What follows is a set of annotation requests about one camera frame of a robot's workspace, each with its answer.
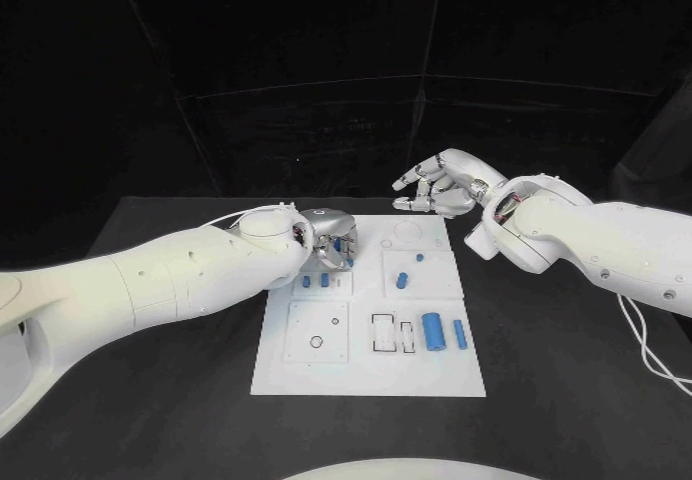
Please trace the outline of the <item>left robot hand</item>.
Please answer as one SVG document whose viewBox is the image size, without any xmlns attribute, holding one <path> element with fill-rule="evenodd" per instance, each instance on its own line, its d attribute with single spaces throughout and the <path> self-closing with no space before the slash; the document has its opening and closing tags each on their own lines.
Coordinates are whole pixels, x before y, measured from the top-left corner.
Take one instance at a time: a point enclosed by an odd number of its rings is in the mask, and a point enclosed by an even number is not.
<svg viewBox="0 0 692 480">
<path fill-rule="evenodd" d="M 302 210 L 313 229 L 313 253 L 321 265 L 336 271 L 353 266 L 357 251 L 357 228 L 354 217 L 328 208 Z"/>
</svg>

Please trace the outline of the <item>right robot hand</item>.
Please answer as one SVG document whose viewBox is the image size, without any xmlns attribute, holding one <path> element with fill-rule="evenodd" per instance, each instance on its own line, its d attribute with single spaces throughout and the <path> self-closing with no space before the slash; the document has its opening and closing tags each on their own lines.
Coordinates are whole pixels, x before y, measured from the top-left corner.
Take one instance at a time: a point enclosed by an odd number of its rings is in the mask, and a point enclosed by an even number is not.
<svg viewBox="0 0 692 480">
<path fill-rule="evenodd" d="M 398 210 L 434 212 L 444 218 L 484 207 L 507 183 L 507 178 L 474 155 L 445 149 L 419 162 L 392 184 L 395 191 L 415 186 L 415 195 L 392 201 Z"/>
</svg>

